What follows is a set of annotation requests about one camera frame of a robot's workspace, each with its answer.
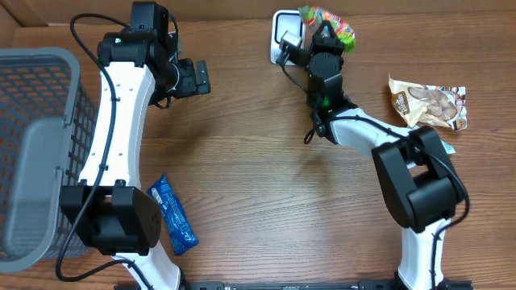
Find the brown surface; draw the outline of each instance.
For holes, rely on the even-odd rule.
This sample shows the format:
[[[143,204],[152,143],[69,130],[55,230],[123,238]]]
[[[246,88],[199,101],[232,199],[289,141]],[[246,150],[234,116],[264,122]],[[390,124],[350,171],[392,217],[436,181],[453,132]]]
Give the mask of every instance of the brown surface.
[[[349,17],[358,34],[346,55],[344,88],[370,115],[402,126],[388,75],[425,84],[465,85],[469,128],[441,137],[469,189],[471,216],[450,230],[443,269],[476,289],[516,288],[516,13]],[[180,23],[183,57],[206,59],[212,93],[148,109],[140,173],[144,189],[165,173],[201,243],[173,256],[190,280],[338,282],[389,278],[401,232],[382,199],[372,162],[315,138],[301,91],[268,62],[268,20]],[[81,27],[95,48],[118,27]],[[22,28],[16,47],[72,51],[94,98],[98,70],[67,27]],[[288,68],[306,79],[300,68]],[[97,253],[64,263],[68,275],[109,261]],[[9,289],[110,289],[131,282],[122,267],[83,283],[56,280],[54,262],[3,275]]]
[[[129,22],[133,0],[1,0],[12,6],[25,26],[69,23],[79,13],[93,12]],[[325,7],[338,15],[447,13],[516,10],[510,0],[156,0],[176,15],[178,21],[270,19],[280,9],[297,9],[307,3]],[[92,19],[91,23],[103,23]]]
[[[10,48],[16,28],[19,28],[16,20],[0,5],[0,48]]]

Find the blue fabric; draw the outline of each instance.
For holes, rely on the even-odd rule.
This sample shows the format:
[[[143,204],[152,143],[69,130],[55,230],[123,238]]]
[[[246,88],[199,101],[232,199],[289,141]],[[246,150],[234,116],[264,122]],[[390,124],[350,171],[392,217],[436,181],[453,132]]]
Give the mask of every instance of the blue fabric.
[[[164,220],[167,224],[169,237],[172,240],[172,246],[176,255],[182,255],[189,248],[197,246],[199,240],[195,236],[185,211],[174,194],[167,177],[162,175],[161,178],[147,190],[147,194],[153,197],[161,207]]]

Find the trash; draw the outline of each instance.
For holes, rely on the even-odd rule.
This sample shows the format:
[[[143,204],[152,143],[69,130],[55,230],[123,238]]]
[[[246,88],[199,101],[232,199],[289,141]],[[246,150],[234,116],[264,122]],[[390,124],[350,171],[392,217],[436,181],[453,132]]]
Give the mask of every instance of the trash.
[[[305,25],[308,26],[309,29],[312,30],[312,32],[317,31],[317,28],[319,28],[323,20],[328,20],[335,30],[335,34],[344,44],[344,51],[352,52],[355,50],[355,32],[353,31],[352,27],[345,23],[339,16],[317,6],[304,6],[299,7],[298,9],[302,21],[305,23]]]
[[[418,122],[450,127],[454,131],[468,127],[465,87],[420,85],[390,77],[389,87],[394,109],[409,127]]]
[[[185,211],[176,197],[167,177],[162,175],[161,178],[147,190],[147,194],[160,204],[161,212],[167,224],[169,237],[172,240],[174,254],[182,255],[189,248],[199,244],[199,240],[190,228],[190,224],[186,219]]]

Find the gray container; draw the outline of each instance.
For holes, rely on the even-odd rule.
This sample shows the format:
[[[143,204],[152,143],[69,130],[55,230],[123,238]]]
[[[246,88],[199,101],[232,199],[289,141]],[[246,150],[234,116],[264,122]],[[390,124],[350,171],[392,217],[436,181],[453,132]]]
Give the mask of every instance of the gray container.
[[[63,48],[0,50],[0,272],[56,258],[71,225],[61,185],[77,184],[97,109]],[[66,251],[88,251],[75,235]]]

